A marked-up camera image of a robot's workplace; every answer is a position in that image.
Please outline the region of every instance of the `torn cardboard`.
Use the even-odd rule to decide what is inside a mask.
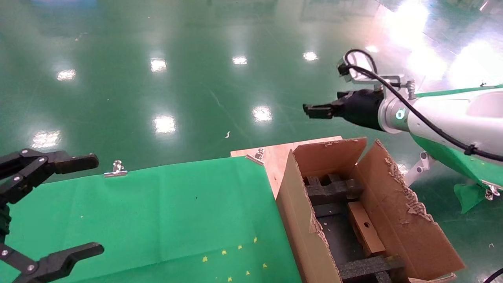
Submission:
[[[366,139],[301,145],[291,151],[277,204],[305,283],[341,282],[320,223],[314,215],[303,177],[337,174],[365,187],[360,197],[386,254],[398,255],[406,275],[433,280],[465,266],[386,149],[377,141],[358,162]]]

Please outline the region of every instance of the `wooden platform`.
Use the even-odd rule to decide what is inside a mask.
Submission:
[[[269,182],[271,183],[274,198],[278,196],[281,180],[283,180],[283,174],[285,173],[286,160],[288,158],[288,153],[290,152],[290,150],[296,149],[297,146],[299,145],[332,142],[334,140],[340,140],[340,139],[342,139],[342,137],[339,135],[339,136],[304,140],[296,143],[263,147],[263,149],[265,149],[263,161],[267,171],[267,176],[269,177]],[[230,156],[231,157],[245,156],[247,154],[254,156],[255,153],[257,153],[258,149],[259,148],[233,151],[230,152]]]

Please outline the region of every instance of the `hole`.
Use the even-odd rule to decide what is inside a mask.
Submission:
[[[319,182],[322,186],[328,186],[332,184],[332,181],[330,180],[330,177],[328,175],[325,175],[319,179]]]

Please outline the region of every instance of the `wooden board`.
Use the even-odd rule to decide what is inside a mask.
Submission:
[[[355,234],[363,246],[365,256],[383,255],[386,251],[379,236],[377,235],[367,212],[359,201],[349,202],[350,221]]]
[[[263,149],[265,150],[263,161],[265,164],[269,182],[271,183],[274,198],[278,196],[281,180],[283,180],[283,174],[285,173],[286,160],[290,150],[296,149],[297,146],[299,145],[333,142],[335,140],[341,140],[341,139],[342,137],[339,135],[339,136],[298,141],[296,143],[263,147]],[[254,156],[255,153],[257,153],[257,150],[259,150],[259,148],[233,151],[230,152],[230,156],[231,157],[245,156],[247,154]]]

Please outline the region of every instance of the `black cable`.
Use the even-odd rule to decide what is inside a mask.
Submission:
[[[492,282],[494,279],[496,279],[496,277],[500,276],[501,274],[503,274],[503,268],[491,274],[491,276],[489,276],[486,280],[484,280],[484,283]]]
[[[344,60],[346,61],[346,64],[349,64],[348,56],[351,53],[361,53],[365,55],[369,60],[370,63],[372,64],[372,68],[374,69],[374,73],[378,74],[379,72],[377,71],[377,65],[376,62],[374,61],[374,58],[372,58],[372,55],[370,55],[368,52],[361,50],[361,49],[351,49],[346,54],[344,55]]]
[[[345,55],[345,59],[349,53],[351,53],[352,50],[348,51]],[[448,142],[452,143],[453,145],[463,149],[465,151],[466,155],[478,155],[487,159],[495,160],[495,161],[500,161],[503,162],[503,156],[501,155],[496,155],[492,153],[488,153],[485,151],[481,151],[475,147],[475,145],[466,145],[463,142],[455,139],[454,137],[450,136],[449,134],[445,133],[443,130],[435,126],[431,121],[429,121],[426,117],[424,117],[419,111],[417,111],[398,91],[396,91],[393,86],[387,82],[385,79],[383,79],[381,76],[378,74],[367,70],[363,67],[356,66],[356,65],[351,65],[349,62],[346,60],[346,68],[347,69],[354,69],[355,71],[358,71],[368,78],[371,79],[376,79],[378,80],[382,85],[384,85],[387,89],[389,89],[412,113],[414,113],[419,120],[421,120],[426,126],[428,126],[432,131],[434,131],[436,134],[438,134],[441,138],[447,140]]]

